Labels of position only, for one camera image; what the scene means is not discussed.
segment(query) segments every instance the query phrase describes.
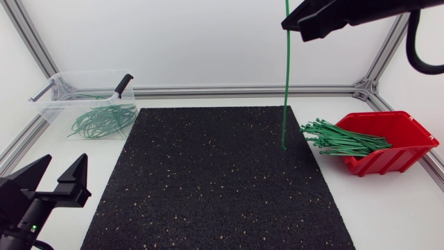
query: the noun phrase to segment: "white table surface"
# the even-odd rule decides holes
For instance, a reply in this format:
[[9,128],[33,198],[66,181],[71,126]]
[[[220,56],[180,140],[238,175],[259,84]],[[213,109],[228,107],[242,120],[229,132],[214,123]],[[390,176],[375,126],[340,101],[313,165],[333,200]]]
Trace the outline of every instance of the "white table surface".
[[[283,98],[137,101],[139,108],[281,106],[282,103]],[[336,123],[348,113],[371,111],[364,102],[350,97],[294,97],[289,99],[289,105],[300,124],[317,117]],[[38,238],[54,249],[70,250],[81,247],[125,141],[67,140],[63,126],[67,126],[63,121],[52,123],[17,168],[51,154],[53,160],[37,190],[52,191],[59,175],[80,154],[88,155],[87,185],[92,197],[84,208],[53,210]],[[311,150],[357,249],[444,249],[441,242],[444,193],[421,165],[417,163],[403,174],[390,172],[359,178],[348,172],[339,157],[320,155],[314,147]]]

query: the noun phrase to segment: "container handle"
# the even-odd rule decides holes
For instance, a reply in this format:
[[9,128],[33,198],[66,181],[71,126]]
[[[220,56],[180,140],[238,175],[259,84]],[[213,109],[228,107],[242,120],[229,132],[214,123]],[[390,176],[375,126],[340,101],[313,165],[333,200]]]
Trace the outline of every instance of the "container handle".
[[36,102],[38,101],[38,99],[40,99],[40,97],[42,97],[50,88],[52,88],[53,86],[56,85],[56,82],[54,81],[54,79],[51,80],[51,83],[49,85],[47,85],[45,87],[44,90],[42,90],[37,96],[35,96],[34,98],[30,98],[30,101]]
[[122,92],[125,90],[127,84],[131,81],[131,79],[134,79],[134,77],[131,76],[130,74],[126,74],[122,78],[122,81],[120,81],[120,83],[116,87],[115,92],[119,93],[119,98],[122,98]]

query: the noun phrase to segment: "black cable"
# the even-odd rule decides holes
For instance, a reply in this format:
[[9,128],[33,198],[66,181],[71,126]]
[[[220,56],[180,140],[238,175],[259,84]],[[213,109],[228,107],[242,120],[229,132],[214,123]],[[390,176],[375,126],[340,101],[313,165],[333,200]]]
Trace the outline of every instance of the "black cable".
[[34,241],[34,247],[41,250],[54,250],[54,248],[52,248],[49,244],[39,240]]
[[409,28],[407,29],[407,58],[410,65],[423,74],[442,74],[444,65],[429,65],[423,62],[416,53],[416,31],[419,25],[420,10],[412,10],[409,18]]

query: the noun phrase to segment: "hanging green tie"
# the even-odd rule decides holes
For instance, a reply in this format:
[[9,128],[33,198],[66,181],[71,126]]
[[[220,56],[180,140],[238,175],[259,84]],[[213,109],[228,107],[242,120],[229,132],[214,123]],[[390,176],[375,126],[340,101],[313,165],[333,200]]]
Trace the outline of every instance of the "hanging green tie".
[[[287,16],[290,15],[289,0],[285,0],[285,8]],[[284,118],[282,119],[282,149],[285,147],[285,133],[287,125],[287,99],[289,98],[289,81],[290,81],[290,31],[287,31],[287,77],[285,80],[285,99],[284,99]]]

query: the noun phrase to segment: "robotic arm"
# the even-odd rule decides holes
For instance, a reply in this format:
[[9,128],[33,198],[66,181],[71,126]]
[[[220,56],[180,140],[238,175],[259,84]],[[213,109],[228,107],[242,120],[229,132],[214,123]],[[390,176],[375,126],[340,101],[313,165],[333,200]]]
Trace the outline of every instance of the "robotic arm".
[[410,64],[424,74],[442,74],[444,65],[428,65],[419,59],[415,49],[420,9],[439,4],[444,4],[444,0],[304,0],[282,22],[282,28],[299,31],[302,40],[308,42],[324,38],[347,24],[356,26],[410,12],[407,31],[407,58]]

